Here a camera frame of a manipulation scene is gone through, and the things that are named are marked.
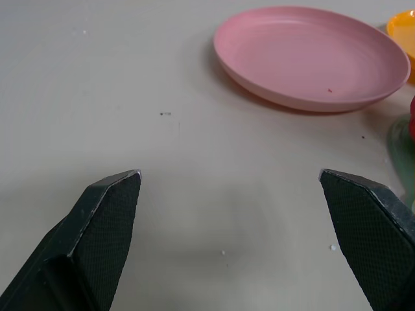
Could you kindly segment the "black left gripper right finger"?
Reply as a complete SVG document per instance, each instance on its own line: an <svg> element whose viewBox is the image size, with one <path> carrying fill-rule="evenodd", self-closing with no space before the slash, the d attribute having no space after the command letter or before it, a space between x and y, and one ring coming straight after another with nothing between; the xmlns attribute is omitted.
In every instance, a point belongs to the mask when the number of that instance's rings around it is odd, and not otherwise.
<svg viewBox="0 0 415 311"><path fill-rule="evenodd" d="M340 250L373 311L415 311L415 214L385 185L323 169Z"/></svg>

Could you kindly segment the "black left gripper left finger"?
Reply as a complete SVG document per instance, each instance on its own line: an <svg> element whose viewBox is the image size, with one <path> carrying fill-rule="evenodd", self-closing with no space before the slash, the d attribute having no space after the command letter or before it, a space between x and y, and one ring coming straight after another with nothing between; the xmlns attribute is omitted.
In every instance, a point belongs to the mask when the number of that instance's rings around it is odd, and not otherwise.
<svg viewBox="0 0 415 311"><path fill-rule="evenodd" d="M132 240L139 170L88 186L0 295L0 311L109 311Z"/></svg>

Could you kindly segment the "pink plate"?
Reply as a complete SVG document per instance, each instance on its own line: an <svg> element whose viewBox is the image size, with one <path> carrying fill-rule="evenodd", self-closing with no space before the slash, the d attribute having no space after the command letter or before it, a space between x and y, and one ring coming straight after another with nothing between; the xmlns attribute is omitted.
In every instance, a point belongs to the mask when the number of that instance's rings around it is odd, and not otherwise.
<svg viewBox="0 0 415 311"><path fill-rule="evenodd" d="M213 47L240 86L304 111L361 109L395 93L410 75L407 55L385 33L316 8L247 10L217 29Z"/></svg>

